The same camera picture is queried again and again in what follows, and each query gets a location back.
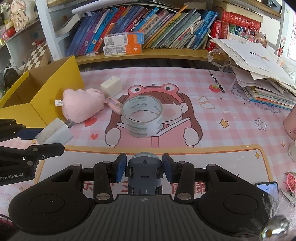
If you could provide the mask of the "white cube charger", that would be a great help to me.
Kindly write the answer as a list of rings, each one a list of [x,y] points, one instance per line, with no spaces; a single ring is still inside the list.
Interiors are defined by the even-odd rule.
[[[114,97],[122,90],[122,83],[120,78],[112,76],[100,85],[101,92],[105,98]]]

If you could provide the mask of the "row of children's books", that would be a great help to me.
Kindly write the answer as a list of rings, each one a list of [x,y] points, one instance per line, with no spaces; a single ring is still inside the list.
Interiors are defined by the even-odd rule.
[[[212,10],[190,7],[173,11],[161,6],[121,5],[72,16],[74,29],[66,56],[103,52],[104,37],[116,33],[143,32],[142,48],[192,49],[213,43],[208,36],[226,38],[233,33],[254,42],[260,32],[262,16],[244,8],[216,1]]]

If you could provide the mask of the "pink utility knife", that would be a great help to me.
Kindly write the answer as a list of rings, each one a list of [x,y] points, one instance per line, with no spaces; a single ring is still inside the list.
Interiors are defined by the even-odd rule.
[[[106,98],[106,104],[112,111],[114,111],[118,115],[122,115],[122,103],[113,97]]]

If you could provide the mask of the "pink pen cup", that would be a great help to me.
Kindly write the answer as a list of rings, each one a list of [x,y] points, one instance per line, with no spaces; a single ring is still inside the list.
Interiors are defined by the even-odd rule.
[[[283,126],[288,136],[295,141],[296,139],[296,114],[293,109],[283,121]]]

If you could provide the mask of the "brown white chessboard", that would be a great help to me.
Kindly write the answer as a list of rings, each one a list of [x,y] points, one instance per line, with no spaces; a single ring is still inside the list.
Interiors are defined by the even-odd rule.
[[[31,55],[29,56],[29,59],[23,66],[18,68],[22,72],[26,72],[34,68],[44,67],[49,63],[51,59],[51,53],[46,41],[42,43],[34,42],[34,44],[35,45],[33,47]]]

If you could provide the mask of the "pink plush pig toy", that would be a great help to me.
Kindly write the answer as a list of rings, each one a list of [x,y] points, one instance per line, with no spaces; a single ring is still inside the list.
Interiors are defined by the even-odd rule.
[[[55,106],[60,107],[66,120],[82,123],[104,109],[106,104],[104,94],[95,88],[66,89],[62,100],[55,100]]]

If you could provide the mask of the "black marker pen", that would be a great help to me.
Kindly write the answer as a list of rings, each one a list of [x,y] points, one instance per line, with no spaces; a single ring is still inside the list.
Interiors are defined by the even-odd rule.
[[[223,89],[222,85],[218,82],[218,80],[216,79],[214,74],[210,70],[208,72],[211,75],[211,77],[213,78],[213,80],[216,82],[216,84],[218,85],[218,87],[222,91],[222,93],[225,93],[225,90]]]

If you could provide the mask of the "yellow cardboard box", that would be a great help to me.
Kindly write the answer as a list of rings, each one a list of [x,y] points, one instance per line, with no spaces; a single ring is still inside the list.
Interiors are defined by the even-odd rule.
[[[24,72],[1,98],[0,117],[29,128],[44,128],[56,118],[64,121],[55,100],[68,88],[84,88],[74,56]]]

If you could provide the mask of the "white orange carton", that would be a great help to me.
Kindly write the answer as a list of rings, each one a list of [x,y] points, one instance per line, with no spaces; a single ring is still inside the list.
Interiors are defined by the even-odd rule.
[[[142,53],[142,44],[103,47],[104,56],[133,55]]]
[[[104,37],[104,44],[109,46],[144,44],[143,32],[124,32],[107,35]]]

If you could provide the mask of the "white power adapter block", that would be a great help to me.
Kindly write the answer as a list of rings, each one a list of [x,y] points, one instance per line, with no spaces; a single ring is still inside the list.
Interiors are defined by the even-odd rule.
[[[74,125],[75,123],[70,119],[64,122],[56,118],[36,135],[37,143],[39,145],[55,143],[66,145],[73,138],[70,128]]]

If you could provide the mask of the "stack of papers and booklets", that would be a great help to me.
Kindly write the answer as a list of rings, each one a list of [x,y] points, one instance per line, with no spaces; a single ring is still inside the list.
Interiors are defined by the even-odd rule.
[[[295,66],[272,54],[260,43],[228,34],[211,37],[226,57],[235,80],[247,99],[259,104],[292,110],[295,106]]]

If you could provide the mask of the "black smartphone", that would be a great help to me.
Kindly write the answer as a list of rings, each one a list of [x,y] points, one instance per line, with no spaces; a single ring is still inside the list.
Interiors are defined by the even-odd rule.
[[[278,190],[278,183],[275,181],[272,182],[258,182],[255,183],[255,186],[260,190],[268,193],[272,196],[275,200],[279,198],[279,190]]]

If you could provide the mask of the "upper white orange carton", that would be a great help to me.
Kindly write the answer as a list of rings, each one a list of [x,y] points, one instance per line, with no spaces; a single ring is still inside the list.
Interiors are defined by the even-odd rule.
[[[107,35],[104,37],[104,44],[109,46],[144,44],[143,32],[124,32]]]

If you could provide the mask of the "clear packing tape roll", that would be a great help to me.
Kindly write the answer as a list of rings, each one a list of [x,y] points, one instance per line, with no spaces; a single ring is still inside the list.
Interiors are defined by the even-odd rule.
[[[139,95],[122,105],[122,122],[132,136],[148,138],[162,129],[163,111],[162,103],[157,98]]]

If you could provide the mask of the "wooden bookshelf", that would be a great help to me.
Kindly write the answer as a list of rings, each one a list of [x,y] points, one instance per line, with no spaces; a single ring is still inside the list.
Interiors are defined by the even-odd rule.
[[[83,4],[84,1],[57,1],[56,3],[48,5],[46,1],[36,1],[36,6],[39,14],[40,23],[48,43],[52,58],[54,61],[65,57],[66,49],[70,44],[70,36],[72,33],[68,32],[58,37],[56,30],[62,25],[63,16],[72,16],[72,9]],[[271,8],[265,6],[259,1],[231,1],[231,3],[238,6],[244,6],[252,11],[273,18],[280,22],[280,30],[278,32],[277,43],[270,44],[274,49],[278,48],[281,39],[283,28],[283,20],[285,13],[285,3],[282,3],[281,13],[278,13]],[[76,62],[78,65],[90,64],[96,62],[106,62],[113,60],[125,59],[184,59],[184,60],[208,60],[208,51],[199,49],[143,49],[141,54],[135,55],[118,55],[118,56],[104,56],[104,54],[95,54],[91,56],[78,56]]]

